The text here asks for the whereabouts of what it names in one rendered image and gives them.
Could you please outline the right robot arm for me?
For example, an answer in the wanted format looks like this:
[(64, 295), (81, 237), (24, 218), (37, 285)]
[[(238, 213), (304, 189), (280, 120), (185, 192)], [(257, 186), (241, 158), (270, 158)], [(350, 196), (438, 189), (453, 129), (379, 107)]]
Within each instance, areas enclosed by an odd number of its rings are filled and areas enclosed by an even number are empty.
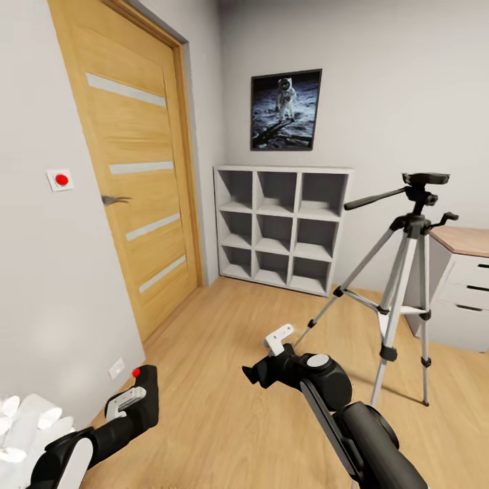
[(388, 421), (372, 406), (351, 402), (352, 384), (329, 355), (295, 354), (281, 344), (294, 332), (291, 324), (264, 339), (268, 356), (246, 377), (264, 389), (276, 381), (301, 391), (320, 422), (332, 448), (359, 489), (429, 489), (414, 465), (399, 451), (399, 440)]

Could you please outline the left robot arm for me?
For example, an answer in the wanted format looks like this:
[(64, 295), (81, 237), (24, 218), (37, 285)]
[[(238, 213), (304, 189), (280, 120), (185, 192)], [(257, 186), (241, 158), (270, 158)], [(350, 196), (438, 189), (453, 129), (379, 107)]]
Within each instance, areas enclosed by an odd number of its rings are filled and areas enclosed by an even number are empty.
[(126, 415), (126, 408), (146, 396), (144, 388), (130, 388), (111, 398), (106, 407), (106, 425), (86, 427), (49, 443), (36, 462), (31, 485), (25, 489), (79, 489), (88, 469), (125, 448), (148, 430), (151, 413), (141, 407)]

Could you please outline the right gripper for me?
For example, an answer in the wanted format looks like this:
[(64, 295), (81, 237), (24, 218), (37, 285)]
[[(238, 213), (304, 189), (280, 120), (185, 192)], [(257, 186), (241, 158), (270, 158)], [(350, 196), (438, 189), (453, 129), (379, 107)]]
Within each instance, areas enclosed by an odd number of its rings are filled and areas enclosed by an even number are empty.
[(260, 386), (263, 387), (264, 389), (267, 389), (273, 383), (279, 381), (289, 386), (289, 384), (287, 383), (287, 379), (285, 379), (284, 376), (284, 367), (286, 362), (291, 357), (297, 355), (293, 350), (294, 347), (292, 347), (292, 344), (285, 343), (283, 344), (283, 347), (285, 350), (277, 357), (266, 356), (261, 361), (257, 362), (253, 367), (242, 366), (242, 370), (244, 371), (246, 377), (251, 381), (252, 384), (255, 384), (257, 381), (259, 381)]

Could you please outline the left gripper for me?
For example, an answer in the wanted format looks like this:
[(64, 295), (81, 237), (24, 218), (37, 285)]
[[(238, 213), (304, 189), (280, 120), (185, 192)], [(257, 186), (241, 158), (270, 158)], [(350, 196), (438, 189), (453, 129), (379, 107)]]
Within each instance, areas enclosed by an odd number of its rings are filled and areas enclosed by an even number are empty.
[(141, 407), (127, 416), (123, 416), (107, 423), (105, 426), (111, 429), (113, 434), (113, 446), (108, 457), (113, 456), (122, 448), (125, 448), (133, 439), (148, 430), (148, 421), (151, 413), (145, 415)]

